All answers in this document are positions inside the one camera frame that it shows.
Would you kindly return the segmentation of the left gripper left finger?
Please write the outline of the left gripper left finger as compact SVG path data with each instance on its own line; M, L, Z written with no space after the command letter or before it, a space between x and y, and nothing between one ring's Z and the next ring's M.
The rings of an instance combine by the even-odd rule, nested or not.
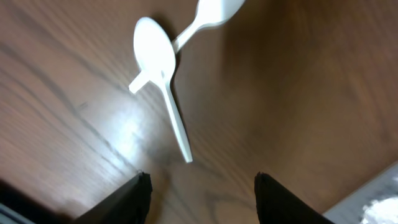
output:
M150 175L140 172L73 222L79 224L144 224L150 210L151 193Z

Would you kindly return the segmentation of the white plastic spoon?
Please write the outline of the white plastic spoon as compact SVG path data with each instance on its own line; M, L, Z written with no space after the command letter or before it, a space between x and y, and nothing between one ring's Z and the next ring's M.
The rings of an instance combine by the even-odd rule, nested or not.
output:
M224 24L243 4L244 0L199 0L193 22L175 40L170 40L175 56L196 32Z

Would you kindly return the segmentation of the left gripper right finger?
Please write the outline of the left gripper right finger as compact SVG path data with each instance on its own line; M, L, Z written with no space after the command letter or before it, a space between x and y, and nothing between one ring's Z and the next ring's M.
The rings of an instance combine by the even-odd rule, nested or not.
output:
M254 193L260 224L333 224L269 174L257 173Z

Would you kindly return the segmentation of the white plastic spoon crossing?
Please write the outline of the white plastic spoon crossing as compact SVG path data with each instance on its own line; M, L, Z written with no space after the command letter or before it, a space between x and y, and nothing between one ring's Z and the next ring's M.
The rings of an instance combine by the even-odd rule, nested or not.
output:
M185 162L190 163L193 161L190 144L171 91L171 80L176 67L172 43L163 28L150 17L142 17L137 21L132 43L140 73L129 84L129 91L136 94L148 82L159 88L164 96L178 146Z

